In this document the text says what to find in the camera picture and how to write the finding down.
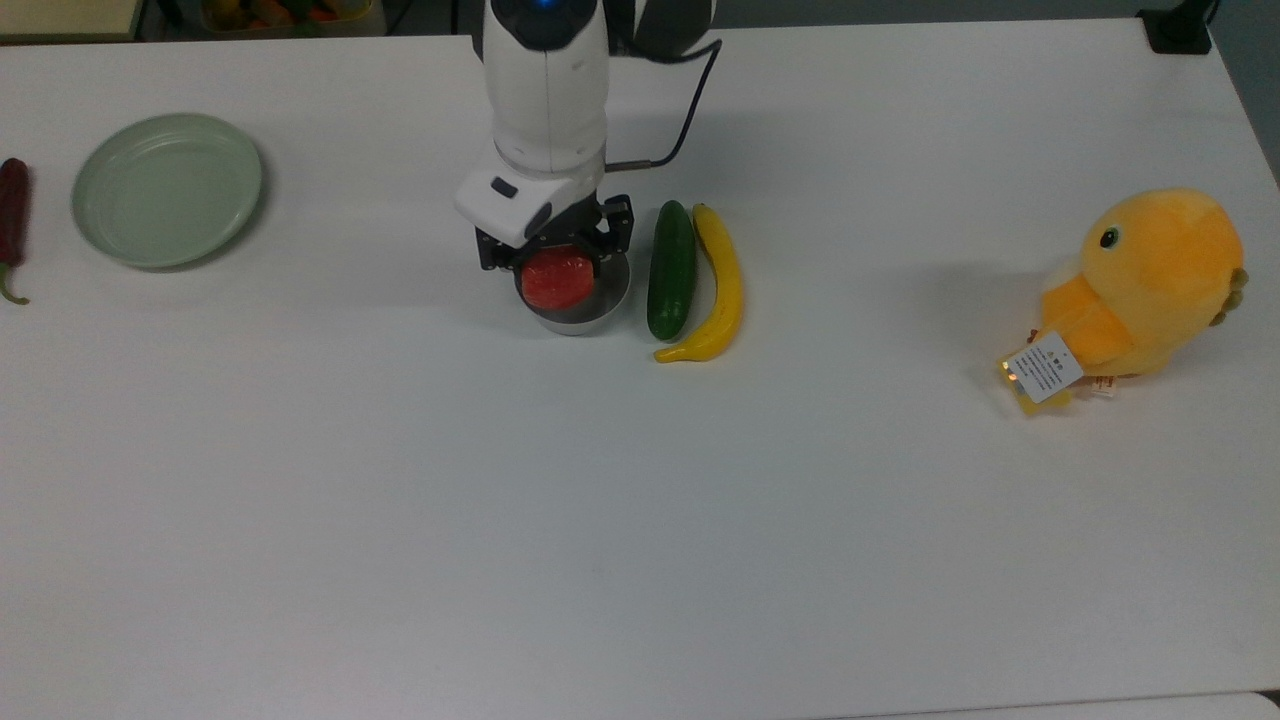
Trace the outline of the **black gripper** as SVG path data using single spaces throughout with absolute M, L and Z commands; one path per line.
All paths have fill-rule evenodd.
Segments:
M 634 223 L 631 199 L 626 193 L 605 202 L 593 193 L 562 211 L 554 211 L 545 202 L 521 232 L 521 243 L 498 240 L 476 228 L 480 265 L 485 272 L 508 270 L 516 281 L 522 281 L 525 265 L 539 254 L 576 249 L 591 263 L 593 277 L 603 279 L 614 272 L 614 255 L 628 251 Z

